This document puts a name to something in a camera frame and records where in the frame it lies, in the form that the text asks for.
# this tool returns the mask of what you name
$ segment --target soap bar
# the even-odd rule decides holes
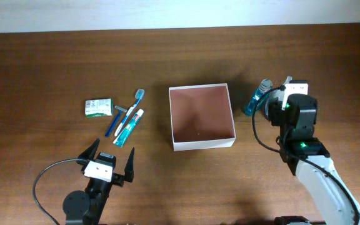
[[[96,99],[86,101],[86,116],[112,116],[113,102],[112,99]]]

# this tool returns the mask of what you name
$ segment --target white backdrop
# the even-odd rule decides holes
[[[360,0],[0,0],[0,33],[360,22]]]

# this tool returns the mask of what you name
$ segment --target toothbrush head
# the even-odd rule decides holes
[[[144,90],[143,89],[138,89],[136,92],[136,99],[142,99],[144,96]]]

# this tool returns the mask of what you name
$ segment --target wooden table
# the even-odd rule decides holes
[[[52,224],[31,196],[34,178],[96,138],[117,157],[117,173],[136,148],[134,182],[112,189],[102,223],[321,219],[240,110],[262,79],[281,84],[286,76],[309,81],[319,102],[316,136],[360,202],[360,24],[0,34],[0,224]],[[173,152],[168,87],[212,83],[229,85],[234,146]],[[113,98],[128,108],[138,88],[145,114],[121,149],[104,137],[113,118],[86,118],[84,101]],[[276,147],[279,128],[261,115],[257,126]],[[67,163],[41,178],[37,195],[64,223],[63,199],[87,182]]]

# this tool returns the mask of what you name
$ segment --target open box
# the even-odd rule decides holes
[[[230,147],[236,140],[227,84],[170,87],[175,151]]]

